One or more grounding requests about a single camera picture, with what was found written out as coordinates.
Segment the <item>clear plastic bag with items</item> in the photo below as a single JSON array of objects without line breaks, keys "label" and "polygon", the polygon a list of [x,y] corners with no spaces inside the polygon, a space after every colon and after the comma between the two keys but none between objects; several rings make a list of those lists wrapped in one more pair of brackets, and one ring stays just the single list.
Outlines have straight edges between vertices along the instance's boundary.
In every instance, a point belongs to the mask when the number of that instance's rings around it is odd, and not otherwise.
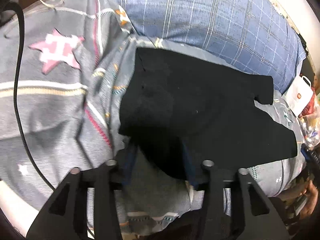
[{"label": "clear plastic bag with items", "polygon": [[319,144],[319,99],[315,93],[315,89],[311,88],[315,94],[314,111],[312,114],[301,116],[299,115],[299,123],[303,132],[305,143],[308,148],[314,148]]}]

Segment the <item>black pants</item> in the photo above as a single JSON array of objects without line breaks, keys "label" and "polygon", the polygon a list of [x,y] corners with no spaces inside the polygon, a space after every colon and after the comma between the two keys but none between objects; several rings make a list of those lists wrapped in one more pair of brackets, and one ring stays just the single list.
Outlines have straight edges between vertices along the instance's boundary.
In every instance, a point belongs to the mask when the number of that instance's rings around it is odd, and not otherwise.
[{"label": "black pants", "polygon": [[295,134],[256,107],[271,105],[273,93],[270,76],[138,48],[119,133],[167,175],[201,183],[204,160],[235,171],[297,155]]}]

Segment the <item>red plastic bag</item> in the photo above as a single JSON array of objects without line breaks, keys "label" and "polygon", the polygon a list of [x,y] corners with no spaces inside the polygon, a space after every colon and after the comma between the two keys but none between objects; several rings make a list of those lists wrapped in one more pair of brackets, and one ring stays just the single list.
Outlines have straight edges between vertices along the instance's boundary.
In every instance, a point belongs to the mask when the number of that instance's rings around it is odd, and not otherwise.
[{"label": "red plastic bag", "polygon": [[301,112],[301,116],[306,116],[309,114],[312,114],[314,111],[314,104],[315,104],[315,94],[312,95],[309,103],[306,105],[306,107]]}]

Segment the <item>white paper bag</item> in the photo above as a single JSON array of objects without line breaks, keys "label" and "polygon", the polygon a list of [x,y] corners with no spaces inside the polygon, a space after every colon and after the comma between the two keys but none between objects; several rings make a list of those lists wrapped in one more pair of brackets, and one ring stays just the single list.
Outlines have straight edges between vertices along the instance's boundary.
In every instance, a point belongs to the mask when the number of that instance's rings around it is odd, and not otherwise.
[{"label": "white paper bag", "polygon": [[313,95],[311,82],[306,76],[296,76],[283,98],[295,116],[299,116]]}]

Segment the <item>blue plaid pillow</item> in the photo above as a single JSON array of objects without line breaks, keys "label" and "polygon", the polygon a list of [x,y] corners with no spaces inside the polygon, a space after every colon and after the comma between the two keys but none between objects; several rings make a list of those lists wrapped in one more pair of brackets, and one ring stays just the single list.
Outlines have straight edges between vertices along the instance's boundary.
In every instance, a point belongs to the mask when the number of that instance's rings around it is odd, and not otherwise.
[{"label": "blue plaid pillow", "polygon": [[285,92],[306,53],[300,37],[269,0],[115,0],[135,30],[186,43],[249,74],[270,75]]}]

